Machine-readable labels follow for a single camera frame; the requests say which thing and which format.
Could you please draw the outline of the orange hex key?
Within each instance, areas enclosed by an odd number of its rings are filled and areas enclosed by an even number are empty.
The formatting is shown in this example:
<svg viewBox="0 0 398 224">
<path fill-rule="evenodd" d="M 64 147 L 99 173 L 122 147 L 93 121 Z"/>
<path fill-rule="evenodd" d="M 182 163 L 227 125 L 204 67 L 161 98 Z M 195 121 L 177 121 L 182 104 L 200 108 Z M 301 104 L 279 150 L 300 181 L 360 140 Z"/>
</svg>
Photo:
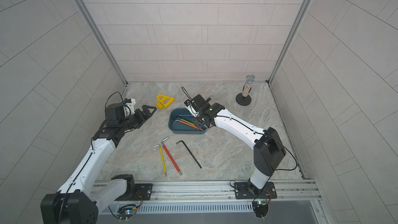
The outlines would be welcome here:
<svg viewBox="0 0 398 224">
<path fill-rule="evenodd" d="M 179 123 L 181 123 L 181 124 L 184 124 L 184 125 L 187 125 L 187 126 L 189 126 L 189 127 L 191 127 L 191 128 L 194 128 L 194 129 L 196 129 L 196 130 L 200 130 L 198 127 L 196 127 L 194 124 L 192 124 L 192 123 L 190 123 L 190 122 L 187 122 L 187 121 L 185 121 L 185 120 L 183 120 L 183 119 L 176 119 L 174 122 L 173 122 L 173 124 L 176 124 L 177 122 L 179 122 Z"/>
</svg>

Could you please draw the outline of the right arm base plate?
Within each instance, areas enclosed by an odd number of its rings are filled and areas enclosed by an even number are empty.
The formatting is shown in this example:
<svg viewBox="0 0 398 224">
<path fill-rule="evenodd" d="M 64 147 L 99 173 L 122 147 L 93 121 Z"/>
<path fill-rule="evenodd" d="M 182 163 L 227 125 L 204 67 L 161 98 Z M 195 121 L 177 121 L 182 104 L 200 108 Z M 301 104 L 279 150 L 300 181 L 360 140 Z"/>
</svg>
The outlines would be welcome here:
<svg viewBox="0 0 398 224">
<path fill-rule="evenodd" d="M 276 199 L 277 193 L 274 183 L 268 181 L 263 188 L 256 188 L 248 181 L 235 182 L 230 184 L 234 188 L 235 198 L 237 200 L 247 200 L 247 199 Z"/>
</svg>

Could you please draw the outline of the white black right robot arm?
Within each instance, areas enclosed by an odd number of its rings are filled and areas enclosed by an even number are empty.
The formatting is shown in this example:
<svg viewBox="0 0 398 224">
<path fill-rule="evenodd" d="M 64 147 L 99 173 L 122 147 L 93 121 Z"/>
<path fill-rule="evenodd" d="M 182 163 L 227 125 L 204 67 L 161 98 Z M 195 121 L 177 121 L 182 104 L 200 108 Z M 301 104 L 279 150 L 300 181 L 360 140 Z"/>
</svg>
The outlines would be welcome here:
<svg viewBox="0 0 398 224">
<path fill-rule="evenodd" d="M 224 129 L 253 150 L 255 170 L 248 180 L 248 187 L 253 193 L 258 193 L 264 188 L 286 155 L 286 149 L 279 134 L 272 127 L 264 130 L 251 125 L 233 115 L 224 106 L 218 103 L 211 105 L 209 101 L 210 99 L 205 100 L 198 94 L 192 99 L 187 99 L 184 104 L 193 116 L 192 121 L 196 127 Z"/>
</svg>

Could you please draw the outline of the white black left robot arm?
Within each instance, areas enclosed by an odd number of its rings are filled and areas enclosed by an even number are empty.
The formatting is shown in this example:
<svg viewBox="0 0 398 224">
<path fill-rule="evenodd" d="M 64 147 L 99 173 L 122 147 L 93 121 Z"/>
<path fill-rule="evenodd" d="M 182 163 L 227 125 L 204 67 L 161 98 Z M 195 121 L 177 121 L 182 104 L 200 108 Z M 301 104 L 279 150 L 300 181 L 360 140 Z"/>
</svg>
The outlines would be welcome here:
<svg viewBox="0 0 398 224">
<path fill-rule="evenodd" d="M 95 180 L 111 153 L 124 135 L 139 129 L 156 111 L 143 105 L 132 109 L 132 103 L 115 103 L 106 107 L 106 119 L 91 140 L 85 157 L 69 179 L 53 194 L 47 194 L 40 204 L 46 224 L 95 224 L 99 214 L 114 201 L 150 199 L 150 189 L 137 189 L 131 174 L 113 177 L 102 189 L 92 194 Z"/>
</svg>

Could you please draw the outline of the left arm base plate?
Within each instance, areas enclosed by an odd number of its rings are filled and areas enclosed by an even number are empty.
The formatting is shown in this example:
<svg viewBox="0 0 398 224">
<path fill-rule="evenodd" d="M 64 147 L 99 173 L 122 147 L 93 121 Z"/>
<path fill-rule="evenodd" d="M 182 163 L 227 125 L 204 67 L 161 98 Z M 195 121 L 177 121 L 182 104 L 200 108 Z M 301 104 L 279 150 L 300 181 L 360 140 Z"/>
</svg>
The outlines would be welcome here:
<svg viewBox="0 0 398 224">
<path fill-rule="evenodd" d="M 134 192 L 126 192 L 116 201 L 149 201 L 152 195 L 153 184 L 136 184 Z"/>
</svg>

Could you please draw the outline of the thin green hex key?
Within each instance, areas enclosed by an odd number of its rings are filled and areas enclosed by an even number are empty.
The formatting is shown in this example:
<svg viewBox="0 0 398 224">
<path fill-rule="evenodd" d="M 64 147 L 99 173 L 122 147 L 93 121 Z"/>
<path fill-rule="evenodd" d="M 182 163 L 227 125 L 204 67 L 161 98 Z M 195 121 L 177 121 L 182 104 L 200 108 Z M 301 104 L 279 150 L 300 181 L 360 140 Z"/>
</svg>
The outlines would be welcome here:
<svg viewBox="0 0 398 224">
<path fill-rule="evenodd" d="M 190 122 L 190 121 L 188 121 L 188 120 L 186 120 L 186 119 L 184 119 L 184 118 L 180 118 L 180 120 L 182 120 L 182 121 L 188 123 L 189 125 L 192 125 L 192 126 L 198 128 L 194 123 L 192 123 L 192 122 Z"/>
</svg>

